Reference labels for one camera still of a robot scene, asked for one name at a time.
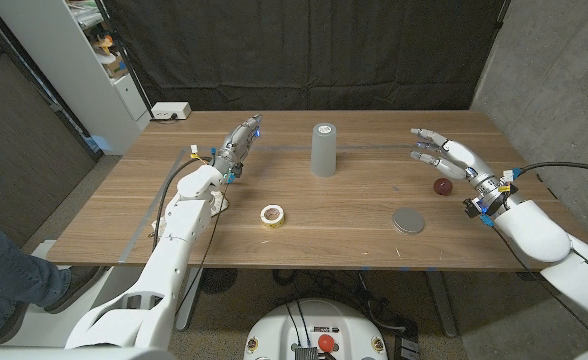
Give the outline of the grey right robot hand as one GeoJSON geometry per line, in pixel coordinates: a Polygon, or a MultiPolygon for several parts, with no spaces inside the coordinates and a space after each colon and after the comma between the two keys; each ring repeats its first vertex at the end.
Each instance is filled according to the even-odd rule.
{"type": "Polygon", "coordinates": [[[466,180],[478,192],[476,198],[464,201],[469,217],[498,217],[510,209],[515,188],[474,151],[432,130],[412,128],[410,132],[420,138],[419,151],[410,153],[413,159],[435,167],[446,178],[466,180]]]}

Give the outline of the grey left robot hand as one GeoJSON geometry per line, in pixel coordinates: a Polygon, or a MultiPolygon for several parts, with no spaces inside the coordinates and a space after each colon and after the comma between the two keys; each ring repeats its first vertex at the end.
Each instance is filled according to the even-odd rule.
{"type": "Polygon", "coordinates": [[[224,139],[221,147],[216,151],[211,165],[223,174],[229,182],[231,178],[242,176],[243,161],[247,158],[255,139],[260,136],[261,114],[256,114],[234,130],[224,139]]]}

